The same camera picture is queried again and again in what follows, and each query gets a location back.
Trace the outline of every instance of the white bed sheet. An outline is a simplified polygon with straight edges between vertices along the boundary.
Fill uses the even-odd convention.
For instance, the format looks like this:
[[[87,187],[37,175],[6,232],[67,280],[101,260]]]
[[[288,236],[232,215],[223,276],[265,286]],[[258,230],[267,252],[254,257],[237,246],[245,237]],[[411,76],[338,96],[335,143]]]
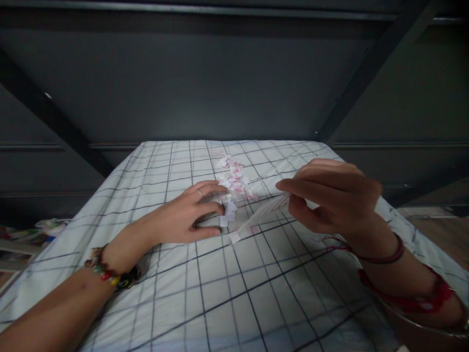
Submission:
[[[260,201],[238,204],[239,227],[278,194],[275,183],[316,157],[341,160],[307,141],[165,141],[142,143],[106,179],[67,229],[22,274],[0,302],[0,327],[36,304],[83,264],[90,248],[111,241],[128,223],[198,181],[215,179],[230,154],[246,167]],[[422,262],[468,304],[469,275],[380,199],[377,212]],[[218,218],[201,226],[218,225]],[[398,343],[361,285],[359,264],[332,240],[287,212],[262,219],[232,246],[222,236],[164,244],[148,253],[133,289],[106,305],[83,351],[393,351]]]

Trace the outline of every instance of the finger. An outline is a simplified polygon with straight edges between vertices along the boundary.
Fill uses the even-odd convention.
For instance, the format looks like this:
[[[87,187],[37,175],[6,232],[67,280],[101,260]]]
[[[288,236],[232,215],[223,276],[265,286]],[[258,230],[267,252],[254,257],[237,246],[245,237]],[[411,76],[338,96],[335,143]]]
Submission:
[[[308,208],[306,201],[303,198],[295,195],[290,196],[290,203],[288,205],[288,211],[290,214],[301,222],[304,226],[313,232],[318,233],[333,233],[332,226],[326,224],[321,219],[317,212]]]
[[[286,178],[276,184],[281,191],[308,199],[327,208],[335,208],[343,203],[346,193],[315,182]]]
[[[197,190],[194,190],[194,192],[189,194],[187,197],[190,200],[190,202],[199,203],[204,197],[207,197],[214,192],[226,193],[228,191],[228,188],[223,187],[223,186],[218,186],[216,184],[206,184],[200,187],[199,191],[200,193],[202,193],[203,197],[200,195],[199,192],[197,192]]]
[[[346,163],[343,161],[323,159],[323,158],[314,158],[309,163],[307,163],[307,165],[329,165],[329,166],[340,166],[343,164],[346,164]]]
[[[341,174],[356,174],[365,176],[355,165],[342,163],[341,165],[331,166],[331,165],[305,165],[303,166],[295,175],[294,178],[301,178],[304,174],[307,174],[310,170],[326,170],[338,172]]]
[[[198,204],[197,206],[197,217],[201,217],[205,214],[210,213],[217,213],[218,215],[223,215],[225,213],[225,209],[223,209],[223,205],[217,202],[208,202]]]
[[[207,181],[197,182],[194,186],[191,186],[188,189],[186,189],[182,194],[190,194],[190,193],[194,192],[196,188],[200,188],[200,187],[205,186],[207,184],[218,184],[218,180],[207,180]]]
[[[196,230],[191,230],[191,240],[198,241],[213,236],[220,236],[220,229],[217,227],[202,227]]]
[[[323,170],[319,168],[309,168],[299,176],[302,180],[335,188],[337,190],[354,192],[362,188],[366,177],[353,173],[340,173],[336,171]]]

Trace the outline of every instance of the mattress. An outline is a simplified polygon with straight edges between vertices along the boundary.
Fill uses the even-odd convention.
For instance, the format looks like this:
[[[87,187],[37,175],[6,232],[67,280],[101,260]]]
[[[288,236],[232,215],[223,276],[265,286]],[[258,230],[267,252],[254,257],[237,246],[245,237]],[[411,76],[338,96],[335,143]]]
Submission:
[[[139,283],[116,294],[90,328],[83,351],[393,351],[398,342],[360,283],[358,261],[326,249],[333,240],[303,227],[287,211],[270,213],[232,245],[242,225],[316,157],[341,160],[310,141],[144,142],[105,180],[66,230],[21,275],[0,302],[5,329],[83,265],[90,248],[177,197],[215,179],[231,155],[244,165],[255,195],[237,203],[221,236],[163,244],[142,259]],[[376,211],[406,247],[468,304],[469,275],[384,199]],[[198,226],[218,225],[206,217]]]

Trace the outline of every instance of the silver bangle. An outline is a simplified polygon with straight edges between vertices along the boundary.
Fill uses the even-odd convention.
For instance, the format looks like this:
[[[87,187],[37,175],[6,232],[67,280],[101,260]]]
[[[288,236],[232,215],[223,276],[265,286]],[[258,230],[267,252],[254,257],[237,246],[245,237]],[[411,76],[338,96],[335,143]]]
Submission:
[[[430,331],[430,332],[434,332],[434,333],[437,333],[437,334],[440,334],[440,335],[444,335],[444,336],[449,336],[449,337],[456,337],[460,340],[463,340],[463,339],[469,339],[469,309],[468,307],[466,307],[464,305],[464,303],[461,301],[461,299],[458,297],[458,295],[456,294],[456,291],[451,289],[455,294],[454,296],[458,299],[459,301],[459,304],[461,305],[461,307],[463,308],[466,316],[465,316],[465,325],[463,326],[463,329],[462,331],[454,331],[453,329],[450,329],[450,328],[443,328],[443,329],[437,329],[437,328],[431,328],[431,327],[426,327],[424,325],[420,325],[419,323],[416,323],[412,320],[410,320],[409,318],[405,317],[402,313],[396,311],[393,307],[391,307],[387,302],[385,302],[380,296],[376,295],[375,294],[375,297],[378,299],[378,301],[380,301],[380,303],[385,306],[386,308],[388,308],[391,312],[393,312],[394,314],[396,314],[399,318],[401,318],[402,320],[408,322],[409,324],[413,325],[413,326],[416,326],[418,328],[421,328],[421,329],[424,329],[424,330],[427,330],[427,331]]]

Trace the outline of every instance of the hand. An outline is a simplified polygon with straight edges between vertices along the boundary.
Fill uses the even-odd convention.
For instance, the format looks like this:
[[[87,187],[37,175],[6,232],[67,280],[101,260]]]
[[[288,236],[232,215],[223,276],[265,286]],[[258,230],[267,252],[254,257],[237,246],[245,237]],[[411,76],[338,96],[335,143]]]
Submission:
[[[106,247],[103,262],[119,273],[129,272],[140,258],[160,243],[188,243],[220,234],[216,227],[194,228],[195,221],[208,213],[223,215],[217,202],[199,204],[200,193],[227,192],[218,181],[202,181],[179,197],[127,225]]]
[[[375,213],[381,185],[352,164],[314,159],[277,188],[292,194],[290,214],[313,232],[358,236],[383,221]],[[310,209],[305,199],[320,207]]]
[[[217,202],[199,203],[203,198],[196,188],[205,197],[213,192],[227,192],[226,187],[218,186],[218,181],[198,182],[129,226],[143,235],[151,247],[159,243],[188,243],[219,235],[217,227],[194,228],[195,221],[201,216],[224,213],[223,206]]]

